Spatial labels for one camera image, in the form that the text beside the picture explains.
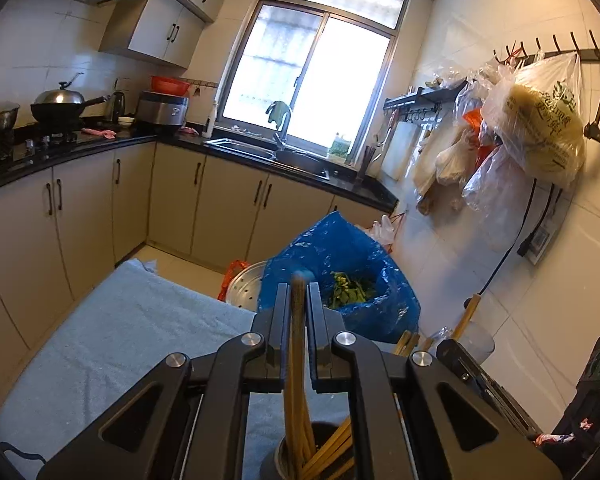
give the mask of pink towel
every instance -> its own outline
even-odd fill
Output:
[[[96,135],[99,137],[104,137],[105,139],[115,139],[116,133],[113,130],[92,130],[91,128],[83,128],[82,132],[89,135]]]

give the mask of tile backsplash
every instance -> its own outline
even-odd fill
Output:
[[[150,76],[183,70],[98,52],[115,3],[92,7],[73,0],[9,0],[0,12],[0,100],[20,104],[16,126],[33,121],[29,105],[40,92],[58,88],[76,72],[72,89],[91,99],[116,89],[126,108],[136,108]],[[84,115],[99,115],[95,105]]]

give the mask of rice cooker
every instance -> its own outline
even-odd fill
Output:
[[[185,122],[189,98],[144,91],[136,109],[136,123],[158,126],[162,132],[176,132]]]

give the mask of green vegetable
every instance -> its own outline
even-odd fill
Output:
[[[339,308],[351,303],[365,303],[376,295],[372,283],[368,280],[350,280],[344,272],[332,272],[332,275],[335,284],[329,308]]]

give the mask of clear plastic bag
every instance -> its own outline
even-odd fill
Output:
[[[479,214],[492,250],[502,251],[516,241],[532,185],[533,179],[499,146],[464,186],[464,201]]]
[[[436,180],[439,184],[464,187],[475,169],[476,140],[471,130],[465,130],[458,142],[440,152],[436,157]]]
[[[581,88],[580,58],[562,54],[503,78],[480,113],[527,174],[567,189],[585,158]]]

